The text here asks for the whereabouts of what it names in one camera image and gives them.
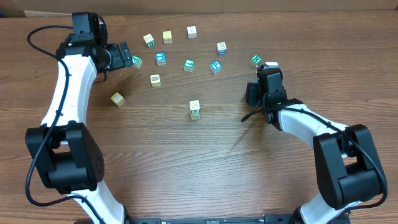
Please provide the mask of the blue letter P block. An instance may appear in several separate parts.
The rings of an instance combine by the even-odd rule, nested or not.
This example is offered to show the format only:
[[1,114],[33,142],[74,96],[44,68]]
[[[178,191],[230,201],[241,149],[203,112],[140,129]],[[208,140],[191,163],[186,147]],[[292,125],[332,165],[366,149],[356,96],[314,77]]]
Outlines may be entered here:
[[222,65],[219,63],[219,61],[216,60],[211,63],[210,70],[214,75],[217,75],[218,73],[220,73],[220,71],[222,71]]

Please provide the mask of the white block green number side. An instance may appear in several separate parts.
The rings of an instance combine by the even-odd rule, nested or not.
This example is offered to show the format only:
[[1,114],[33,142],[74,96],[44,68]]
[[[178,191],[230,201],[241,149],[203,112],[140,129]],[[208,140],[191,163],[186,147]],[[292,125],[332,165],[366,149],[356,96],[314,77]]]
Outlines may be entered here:
[[189,102],[191,113],[200,113],[200,102],[198,100],[192,100]]

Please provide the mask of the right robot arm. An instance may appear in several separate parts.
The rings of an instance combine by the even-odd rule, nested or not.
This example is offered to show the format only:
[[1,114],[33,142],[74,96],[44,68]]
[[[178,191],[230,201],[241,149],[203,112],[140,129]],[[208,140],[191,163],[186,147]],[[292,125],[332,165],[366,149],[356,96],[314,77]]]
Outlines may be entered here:
[[369,129],[347,126],[289,99],[277,63],[258,65],[256,82],[246,87],[251,114],[260,113],[279,131],[313,149],[318,193],[291,215],[264,215],[265,223],[349,223],[353,210],[382,205],[387,180]]

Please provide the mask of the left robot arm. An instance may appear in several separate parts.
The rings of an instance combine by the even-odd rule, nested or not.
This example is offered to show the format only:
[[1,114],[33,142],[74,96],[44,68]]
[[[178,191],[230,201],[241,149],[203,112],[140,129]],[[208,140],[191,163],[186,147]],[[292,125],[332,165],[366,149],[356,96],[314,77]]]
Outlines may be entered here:
[[92,223],[132,223],[104,181],[103,154],[86,127],[97,75],[132,66],[132,56],[127,43],[108,43],[100,15],[76,12],[72,21],[72,33],[52,55],[58,79],[49,110],[41,125],[25,134],[32,156],[25,194],[38,207],[75,200]]

